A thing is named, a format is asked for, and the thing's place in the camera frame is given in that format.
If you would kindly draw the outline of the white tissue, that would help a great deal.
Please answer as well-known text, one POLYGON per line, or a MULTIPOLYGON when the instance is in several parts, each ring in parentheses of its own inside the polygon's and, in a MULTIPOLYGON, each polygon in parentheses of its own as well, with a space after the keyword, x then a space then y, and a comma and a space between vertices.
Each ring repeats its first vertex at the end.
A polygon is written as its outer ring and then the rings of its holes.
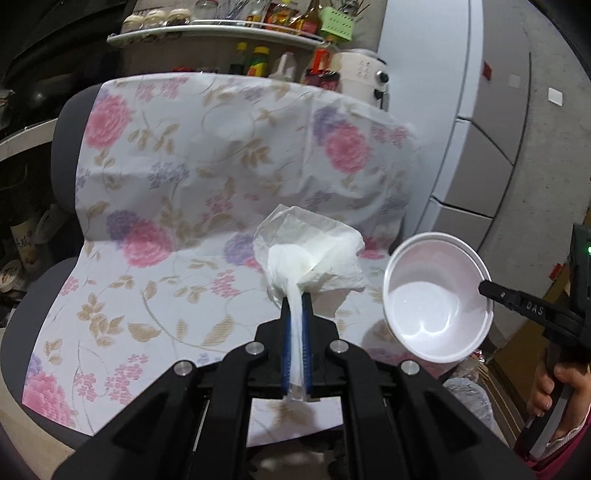
POLYGON ((301 207, 280 204, 256 228, 254 258, 266 276, 267 292, 276 304, 287 297, 294 315, 291 380, 294 400, 304 397, 301 371, 301 296, 311 294, 322 311, 334 314, 352 292, 367 285, 359 256, 365 250, 355 228, 301 207))

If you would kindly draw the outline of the orange white instant noodle cup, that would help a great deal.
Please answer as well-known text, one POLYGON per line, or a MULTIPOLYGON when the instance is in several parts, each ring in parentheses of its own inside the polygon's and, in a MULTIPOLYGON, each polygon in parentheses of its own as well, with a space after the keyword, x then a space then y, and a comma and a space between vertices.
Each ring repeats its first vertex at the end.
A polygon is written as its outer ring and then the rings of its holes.
POLYGON ((485 340, 494 303, 479 293, 491 279, 478 253, 441 232, 417 234, 391 255, 383 280, 385 321, 412 354, 436 364, 460 362, 485 340))

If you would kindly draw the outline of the trash bin with clear liner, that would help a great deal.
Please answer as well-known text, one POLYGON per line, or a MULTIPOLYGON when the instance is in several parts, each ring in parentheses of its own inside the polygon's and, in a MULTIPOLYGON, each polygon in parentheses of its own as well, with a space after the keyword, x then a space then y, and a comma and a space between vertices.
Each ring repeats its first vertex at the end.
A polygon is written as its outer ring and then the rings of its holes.
POLYGON ((492 404, 483 387, 468 378, 450 378, 443 386, 485 426, 493 427, 492 404))

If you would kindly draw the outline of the metal kitchen shelf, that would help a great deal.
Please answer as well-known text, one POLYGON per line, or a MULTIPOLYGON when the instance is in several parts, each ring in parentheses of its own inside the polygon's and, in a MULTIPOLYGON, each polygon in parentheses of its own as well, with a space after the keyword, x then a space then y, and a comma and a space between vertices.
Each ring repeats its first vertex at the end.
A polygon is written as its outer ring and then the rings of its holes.
POLYGON ((106 42, 111 46, 122 47, 125 44, 133 42, 172 39, 181 36, 252 39, 263 42, 293 45, 298 48, 308 49, 314 49, 315 46, 320 45, 322 41, 324 41, 320 36, 304 35, 304 33, 298 34, 296 30, 292 29, 277 31, 238 25, 191 24, 113 34, 107 37, 106 42))

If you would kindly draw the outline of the floral cloth cover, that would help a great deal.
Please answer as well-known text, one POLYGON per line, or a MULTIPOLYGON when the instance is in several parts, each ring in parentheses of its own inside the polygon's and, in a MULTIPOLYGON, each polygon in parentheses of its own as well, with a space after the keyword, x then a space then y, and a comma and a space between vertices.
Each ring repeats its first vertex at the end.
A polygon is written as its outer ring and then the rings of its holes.
POLYGON ((318 314, 379 361, 381 285, 419 161, 415 130, 341 94, 259 78, 159 74, 106 82, 59 114, 53 152, 84 243, 57 285, 22 404, 91 435, 175 361, 221 360, 276 317, 256 227, 297 206, 358 230, 367 287, 318 314))

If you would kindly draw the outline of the white plastic jug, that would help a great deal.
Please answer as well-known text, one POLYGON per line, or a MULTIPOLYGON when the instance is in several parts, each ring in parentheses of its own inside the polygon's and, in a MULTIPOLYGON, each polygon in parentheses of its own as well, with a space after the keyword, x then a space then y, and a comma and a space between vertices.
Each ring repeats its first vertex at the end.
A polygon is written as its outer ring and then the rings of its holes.
POLYGON ((297 72, 297 61, 294 58, 294 53, 291 51, 284 51, 280 58, 276 60, 273 65, 269 78, 284 82, 293 82, 297 72))

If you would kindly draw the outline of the white rice cooker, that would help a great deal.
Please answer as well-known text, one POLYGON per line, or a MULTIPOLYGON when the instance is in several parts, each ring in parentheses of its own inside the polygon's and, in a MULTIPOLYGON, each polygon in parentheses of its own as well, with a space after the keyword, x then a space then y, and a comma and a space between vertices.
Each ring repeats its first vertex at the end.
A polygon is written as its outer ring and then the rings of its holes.
POLYGON ((339 93, 383 108, 390 75, 376 52, 361 48, 339 51, 332 57, 331 70, 339 74, 339 93))

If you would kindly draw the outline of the yellow cap sauce bottle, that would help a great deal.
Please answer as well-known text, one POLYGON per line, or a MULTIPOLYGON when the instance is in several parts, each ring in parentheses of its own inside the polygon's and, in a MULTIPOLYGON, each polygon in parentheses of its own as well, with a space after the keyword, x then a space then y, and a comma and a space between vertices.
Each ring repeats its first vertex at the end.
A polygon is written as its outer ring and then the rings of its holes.
POLYGON ((266 77, 267 71, 269 70, 269 56, 269 47, 257 46, 254 48, 249 68, 246 70, 246 75, 252 77, 266 77))

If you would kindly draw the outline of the grey office chair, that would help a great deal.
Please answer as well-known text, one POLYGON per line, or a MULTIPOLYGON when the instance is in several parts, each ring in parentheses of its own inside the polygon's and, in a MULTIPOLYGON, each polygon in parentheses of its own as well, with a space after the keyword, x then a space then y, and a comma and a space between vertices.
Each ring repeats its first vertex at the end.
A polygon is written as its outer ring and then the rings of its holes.
POLYGON ((94 85, 75 94, 55 121, 50 138, 50 181, 55 205, 41 217, 32 237, 35 246, 49 249, 55 264, 42 264, 45 270, 30 286, 8 323, 1 352, 2 377, 19 409, 71 447, 81 445, 86 436, 33 412, 24 405, 22 394, 26 380, 32 375, 29 361, 43 321, 81 249, 82 234, 74 219, 76 168, 85 125, 99 90, 94 85))

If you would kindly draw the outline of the grey refrigerator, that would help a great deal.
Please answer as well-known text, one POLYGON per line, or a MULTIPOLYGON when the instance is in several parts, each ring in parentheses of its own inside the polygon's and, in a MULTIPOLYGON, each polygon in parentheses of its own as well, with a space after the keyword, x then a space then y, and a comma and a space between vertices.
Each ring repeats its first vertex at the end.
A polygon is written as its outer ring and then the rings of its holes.
POLYGON ((531 67, 520 19, 506 1, 391 1, 378 55, 389 110, 419 147, 404 235, 440 231, 479 249, 525 128, 531 67))

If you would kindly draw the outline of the green utensil holder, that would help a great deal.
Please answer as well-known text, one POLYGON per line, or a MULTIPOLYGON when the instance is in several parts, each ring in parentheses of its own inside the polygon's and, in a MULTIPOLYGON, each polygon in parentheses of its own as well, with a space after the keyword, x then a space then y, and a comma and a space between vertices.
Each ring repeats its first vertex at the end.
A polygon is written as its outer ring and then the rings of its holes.
POLYGON ((321 11, 322 35, 333 35, 345 41, 353 39, 353 29, 355 28, 355 18, 332 8, 324 7, 321 11))

